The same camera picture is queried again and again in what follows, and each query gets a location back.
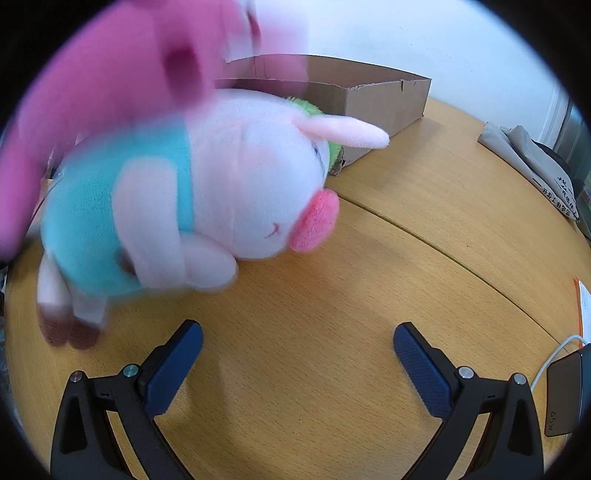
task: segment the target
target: pink snout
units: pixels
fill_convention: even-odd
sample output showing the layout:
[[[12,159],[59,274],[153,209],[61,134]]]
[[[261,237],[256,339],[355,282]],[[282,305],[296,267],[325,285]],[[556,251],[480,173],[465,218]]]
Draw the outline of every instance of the pink snout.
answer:
[[[339,197],[329,189],[319,191],[296,222],[290,236],[290,248],[309,252],[328,238],[335,228]]]

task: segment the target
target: table surface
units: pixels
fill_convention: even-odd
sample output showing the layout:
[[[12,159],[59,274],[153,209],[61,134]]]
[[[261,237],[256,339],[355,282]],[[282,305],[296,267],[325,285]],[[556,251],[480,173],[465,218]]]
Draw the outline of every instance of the table surface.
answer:
[[[34,300],[41,248],[30,246],[9,273],[6,336],[15,401],[35,451],[48,463],[73,370],[114,374],[193,318],[204,329],[203,352],[157,422],[196,478],[400,478],[439,422],[392,351],[394,327],[414,322],[455,364],[481,376],[521,371],[532,379],[556,339],[575,329],[573,277],[591,278],[588,247],[574,227],[475,144],[481,127],[429,100],[426,117],[387,150],[331,179],[350,201],[342,201],[337,229],[318,251],[242,263],[237,283],[215,296],[118,305],[90,352],[44,343]],[[485,186],[506,192],[511,185],[509,215],[509,199]],[[532,215],[517,215],[515,205]],[[534,400],[543,424],[544,378]],[[145,478],[112,418],[132,471]],[[482,428],[483,419],[475,434]],[[477,441],[473,435],[452,478]],[[563,440],[543,442],[548,459]]]

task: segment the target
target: white pig plush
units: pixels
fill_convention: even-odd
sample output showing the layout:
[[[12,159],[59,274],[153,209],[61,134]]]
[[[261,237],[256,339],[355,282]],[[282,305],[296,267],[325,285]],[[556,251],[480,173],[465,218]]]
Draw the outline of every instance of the white pig plush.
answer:
[[[236,259],[307,252],[339,210],[323,188],[329,141],[384,148],[350,117],[219,90],[193,111],[83,142],[46,198],[37,301],[52,345],[93,346],[109,299],[230,284]]]

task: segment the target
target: white wall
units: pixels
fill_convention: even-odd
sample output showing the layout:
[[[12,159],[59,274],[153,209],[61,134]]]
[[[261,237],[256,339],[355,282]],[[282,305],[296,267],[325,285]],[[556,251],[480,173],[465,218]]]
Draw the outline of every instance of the white wall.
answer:
[[[509,27],[467,0],[256,0],[307,17],[308,53],[395,67],[433,79],[431,96],[482,121],[521,124],[553,145],[566,96]]]

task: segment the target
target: white paper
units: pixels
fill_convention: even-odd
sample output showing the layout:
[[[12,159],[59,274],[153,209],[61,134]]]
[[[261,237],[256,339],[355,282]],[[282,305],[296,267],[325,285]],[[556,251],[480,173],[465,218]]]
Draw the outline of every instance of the white paper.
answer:
[[[583,282],[579,280],[579,291],[581,292],[581,318],[583,319],[583,338],[591,342],[591,293]]]

